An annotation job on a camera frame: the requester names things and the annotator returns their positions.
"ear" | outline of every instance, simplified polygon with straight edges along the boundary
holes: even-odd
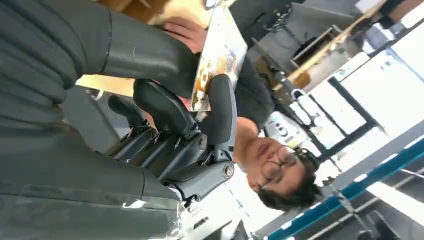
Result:
[[[252,181],[250,178],[247,178],[247,183],[249,184],[249,187],[255,192],[255,193],[259,193],[259,185]]]

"blue metal bar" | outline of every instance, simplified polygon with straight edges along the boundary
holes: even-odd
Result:
[[[381,181],[392,174],[396,173],[399,169],[404,168],[410,163],[416,161],[417,159],[424,157],[424,139],[417,142],[408,149],[404,149],[398,153],[396,157],[389,160],[388,162],[379,165],[367,175],[368,177],[360,182],[353,182],[344,189],[341,190],[343,195],[351,200],[354,197],[361,194],[366,190],[367,187],[372,185],[375,182]],[[311,209],[305,214],[297,219],[294,219],[291,223],[291,226],[286,229],[279,229],[276,232],[268,236],[269,240],[284,240],[287,239],[313,223],[324,218],[330,211],[334,211],[341,207],[339,200],[335,196],[329,197],[326,201],[318,205],[316,208]]]

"human hand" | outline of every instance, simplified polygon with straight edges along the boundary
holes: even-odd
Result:
[[[164,28],[165,33],[183,42],[193,54],[203,50],[207,31],[197,23],[182,17],[171,17],[165,22]]]

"person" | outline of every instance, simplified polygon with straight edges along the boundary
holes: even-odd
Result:
[[[191,34],[205,32],[171,19],[165,30],[184,45],[85,0],[8,0],[0,13],[0,182],[135,195],[149,194],[152,186],[147,185],[164,188],[148,180],[148,173],[89,149],[62,122],[60,104],[83,74],[154,79],[188,98],[198,61],[192,52],[201,51],[199,40],[204,39]],[[270,208],[311,205],[318,193],[313,163],[294,157],[271,138],[258,137],[274,107],[248,60],[235,96],[234,158],[247,172],[250,187]]]
[[[193,54],[204,48],[207,31],[195,22],[171,17],[163,30],[183,42]],[[320,196],[314,184],[314,160],[301,160],[290,147],[270,137],[258,137],[274,111],[274,102],[265,81],[247,57],[235,88],[235,101],[238,118],[234,161],[246,172],[251,189],[272,209],[310,207]]]

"colorful magazine cover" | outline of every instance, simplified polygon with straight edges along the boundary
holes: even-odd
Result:
[[[247,45],[224,2],[213,9],[206,41],[200,56],[190,101],[192,112],[210,111],[208,86],[212,78],[227,74],[235,89]]]

